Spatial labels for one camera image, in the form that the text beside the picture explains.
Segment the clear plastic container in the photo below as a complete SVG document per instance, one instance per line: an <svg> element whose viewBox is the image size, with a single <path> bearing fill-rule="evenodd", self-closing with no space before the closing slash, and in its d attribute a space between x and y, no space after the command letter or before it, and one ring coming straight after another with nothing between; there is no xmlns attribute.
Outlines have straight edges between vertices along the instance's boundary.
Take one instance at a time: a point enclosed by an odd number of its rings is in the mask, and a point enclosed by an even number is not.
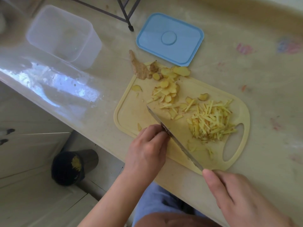
<svg viewBox="0 0 303 227"><path fill-rule="evenodd" d="M102 48L93 25L52 5L43 7L26 34L28 42L80 70L92 66Z"/></svg>

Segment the knife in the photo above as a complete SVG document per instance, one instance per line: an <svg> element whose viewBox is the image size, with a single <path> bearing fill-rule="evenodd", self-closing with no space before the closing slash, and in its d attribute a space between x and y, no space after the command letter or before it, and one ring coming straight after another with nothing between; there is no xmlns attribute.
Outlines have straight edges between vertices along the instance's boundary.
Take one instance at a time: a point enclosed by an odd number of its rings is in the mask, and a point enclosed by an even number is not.
<svg viewBox="0 0 303 227"><path fill-rule="evenodd" d="M161 119L150 109L147 105L149 113L154 117L154 119L162 126L162 128L168 133L168 135L175 141L175 143L181 148L181 150L186 154L186 156L194 163L200 171L203 170L201 164L191 155L191 153L179 142L179 140L171 133L171 131L162 123Z"/></svg>

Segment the circle on lid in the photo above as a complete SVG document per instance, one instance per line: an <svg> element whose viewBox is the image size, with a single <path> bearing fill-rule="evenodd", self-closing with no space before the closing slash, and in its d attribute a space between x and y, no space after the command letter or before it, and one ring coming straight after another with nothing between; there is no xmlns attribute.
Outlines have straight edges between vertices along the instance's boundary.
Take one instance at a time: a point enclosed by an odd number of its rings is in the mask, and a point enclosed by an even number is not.
<svg viewBox="0 0 303 227"><path fill-rule="evenodd" d="M172 45L176 42L177 35L173 31L166 31L161 36L161 41L165 45Z"/></svg>

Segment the forearm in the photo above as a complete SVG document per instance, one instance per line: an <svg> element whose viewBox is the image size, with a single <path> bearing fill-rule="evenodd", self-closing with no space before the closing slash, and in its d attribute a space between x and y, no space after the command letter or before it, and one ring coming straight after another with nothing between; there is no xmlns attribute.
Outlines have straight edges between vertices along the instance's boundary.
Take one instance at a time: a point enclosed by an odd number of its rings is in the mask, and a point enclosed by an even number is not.
<svg viewBox="0 0 303 227"><path fill-rule="evenodd" d="M147 186L122 172L78 227L124 226Z"/></svg>

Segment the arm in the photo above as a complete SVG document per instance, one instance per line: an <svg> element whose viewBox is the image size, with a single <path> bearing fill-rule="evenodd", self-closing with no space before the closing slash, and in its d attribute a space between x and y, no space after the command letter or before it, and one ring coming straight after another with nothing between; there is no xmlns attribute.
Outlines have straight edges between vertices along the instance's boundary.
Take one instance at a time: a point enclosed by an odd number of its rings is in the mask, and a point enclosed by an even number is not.
<svg viewBox="0 0 303 227"><path fill-rule="evenodd" d="M160 125L143 129L129 147L123 172L78 227L123 227L163 167L168 141Z"/></svg>
<svg viewBox="0 0 303 227"><path fill-rule="evenodd" d="M231 227L298 227L239 174L203 170L203 177Z"/></svg>

